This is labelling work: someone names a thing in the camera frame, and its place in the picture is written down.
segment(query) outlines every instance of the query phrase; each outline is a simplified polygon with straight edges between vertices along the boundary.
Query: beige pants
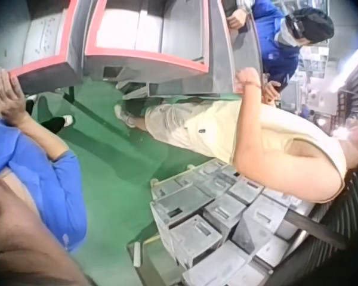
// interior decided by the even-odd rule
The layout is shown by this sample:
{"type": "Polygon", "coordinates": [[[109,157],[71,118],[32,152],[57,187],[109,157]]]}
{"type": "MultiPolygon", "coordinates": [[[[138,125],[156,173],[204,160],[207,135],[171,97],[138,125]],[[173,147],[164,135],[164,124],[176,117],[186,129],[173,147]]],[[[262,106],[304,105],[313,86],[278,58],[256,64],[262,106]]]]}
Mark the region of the beige pants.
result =
{"type": "Polygon", "coordinates": [[[196,106],[194,103],[182,103],[149,107],[144,116],[146,128],[156,140],[192,150],[186,121],[196,106]]]}

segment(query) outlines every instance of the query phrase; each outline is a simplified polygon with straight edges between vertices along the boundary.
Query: metal container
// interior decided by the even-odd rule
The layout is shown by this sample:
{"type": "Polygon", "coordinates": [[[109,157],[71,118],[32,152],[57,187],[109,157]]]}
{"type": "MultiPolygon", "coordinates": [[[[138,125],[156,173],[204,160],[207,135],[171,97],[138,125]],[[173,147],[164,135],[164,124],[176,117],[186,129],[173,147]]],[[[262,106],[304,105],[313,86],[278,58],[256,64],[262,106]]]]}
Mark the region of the metal container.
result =
{"type": "Polygon", "coordinates": [[[182,188],[183,187],[173,179],[160,182],[151,188],[153,200],[160,199],[166,195],[171,195],[182,188]]]}
{"type": "MultiPolygon", "coordinates": [[[[311,210],[313,209],[314,205],[315,205],[314,203],[311,203],[309,201],[302,201],[300,199],[293,197],[290,209],[293,209],[295,212],[303,216],[308,216],[311,210]]],[[[284,240],[289,241],[293,237],[293,235],[297,232],[297,230],[298,228],[296,226],[287,222],[286,220],[283,220],[278,230],[276,231],[276,235],[284,240]]]]}
{"type": "Polygon", "coordinates": [[[263,186],[244,178],[234,184],[228,193],[243,204],[251,204],[263,189],[263,186]]]}
{"type": "Polygon", "coordinates": [[[271,240],[287,210],[285,206],[260,195],[243,212],[232,241],[248,254],[256,255],[271,240]]]}
{"type": "Polygon", "coordinates": [[[176,183],[181,186],[197,185],[205,182],[208,179],[208,176],[204,176],[195,172],[194,170],[188,171],[175,177],[176,183]]]}
{"type": "Polygon", "coordinates": [[[274,268],[281,262],[288,247],[289,243],[285,240],[273,236],[256,256],[274,268]]]}
{"type": "Polygon", "coordinates": [[[209,70],[208,0],[98,0],[85,46],[94,80],[160,83],[209,70]]]}
{"type": "Polygon", "coordinates": [[[244,212],[243,217],[251,217],[256,222],[275,233],[284,219],[288,208],[260,195],[244,212]]]}
{"type": "Polygon", "coordinates": [[[187,286],[225,286],[250,257],[231,241],[227,241],[195,267],[183,273],[187,286]]]}
{"type": "Polygon", "coordinates": [[[234,183],[237,183],[238,180],[242,179],[241,175],[232,165],[226,165],[221,170],[221,173],[228,176],[234,183]]]}
{"type": "Polygon", "coordinates": [[[221,235],[196,215],[170,230],[175,258],[186,269],[202,261],[220,244],[221,235]]]}
{"type": "Polygon", "coordinates": [[[265,188],[263,191],[263,195],[271,198],[274,201],[282,204],[285,207],[290,207],[292,204],[292,196],[284,195],[282,192],[273,191],[272,189],[265,188]]]}
{"type": "Polygon", "coordinates": [[[152,203],[152,208],[154,208],[161,221],[171,227],[191,216],[211,201],[212,198],[195,186],[188,186],[156,200],[152,203]]]}
{"type": "Polygon", "coordinates": [[[209,179],[196,186],[211,198],[217,198],[223,195],[231,186],[231,181],[226,175],[214,172],[209,179]]]}
{"type": "Polygon", "coordinates": [[[25,93],[81,82],[91,2],[0,0],[0,66],[18,76],[25,93]]]}
{"type": "Polygon", "coordinates": [[[268,272],[251,261],[228,282],[227,286],[262,286],[268,278],[268,272]]]}
{"type": "Polygon", "coordinates": [[[224,194],[204,208],[203,217],[221,233],[224,243],[239,223],[245,208],[244,204],[224,194]]]}

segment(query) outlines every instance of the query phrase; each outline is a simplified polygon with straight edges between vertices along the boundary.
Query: face mask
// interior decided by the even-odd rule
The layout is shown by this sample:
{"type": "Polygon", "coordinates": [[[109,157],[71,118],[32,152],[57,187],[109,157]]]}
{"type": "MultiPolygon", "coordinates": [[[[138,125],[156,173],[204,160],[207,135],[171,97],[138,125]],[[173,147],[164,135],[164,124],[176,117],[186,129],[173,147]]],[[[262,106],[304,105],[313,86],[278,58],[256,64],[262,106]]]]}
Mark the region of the face mask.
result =
{"type": "Polygon", "coordinates": [[[290,33],[285,19],[281,20],[281,27],[280,31],[276,34],[274,39],[280,43],[283,43],[284,45],[288,46],[298,46],[298,42],[293,37],[293,35],[290,33]]]}

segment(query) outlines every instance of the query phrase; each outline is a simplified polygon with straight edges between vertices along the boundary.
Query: yellow sleeveless top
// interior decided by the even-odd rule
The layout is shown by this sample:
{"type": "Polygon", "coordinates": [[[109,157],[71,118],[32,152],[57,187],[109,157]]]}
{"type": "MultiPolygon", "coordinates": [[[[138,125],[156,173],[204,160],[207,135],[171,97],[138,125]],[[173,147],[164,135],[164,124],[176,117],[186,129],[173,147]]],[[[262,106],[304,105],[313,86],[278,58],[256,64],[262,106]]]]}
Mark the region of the yellow sleeveless top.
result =
{"type": "MultiPolygon", "coordinates": [[[[206,101],[196,107],[186,128],[193,142],[193,149],[208,157],[232,163],[236,142],[236,126],[241,101],[206,101]]],[[[287,111],[261,105],[261,134],[265,150],[286,153],[293,140],[303,140],[330,159],[341,175],[341,188],[347,171],[346,160],[340,143],[320,128],[287,111]]]]}

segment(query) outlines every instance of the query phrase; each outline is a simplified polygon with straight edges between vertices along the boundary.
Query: green floor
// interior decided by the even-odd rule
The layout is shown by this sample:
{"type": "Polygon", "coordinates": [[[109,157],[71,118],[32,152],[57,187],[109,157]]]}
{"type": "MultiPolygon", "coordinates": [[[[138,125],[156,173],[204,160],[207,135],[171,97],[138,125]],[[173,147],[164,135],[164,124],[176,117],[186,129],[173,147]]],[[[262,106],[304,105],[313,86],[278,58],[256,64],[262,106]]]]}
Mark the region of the green floor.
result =
{"type": "Polygon", "coordinates": [[[207,161],[124,126],[113,113],[121,96],[108,83],[88,81],[76,87],[73,105],[45,94],[33,113],[40,121],[52,114],[75,116],[75,125],[60,132],[80,159],[88,212],[87,238],[74,256],[101,286],[141,285],[126,244],[152,222],[151,178],[162,180],[207,161]]]}

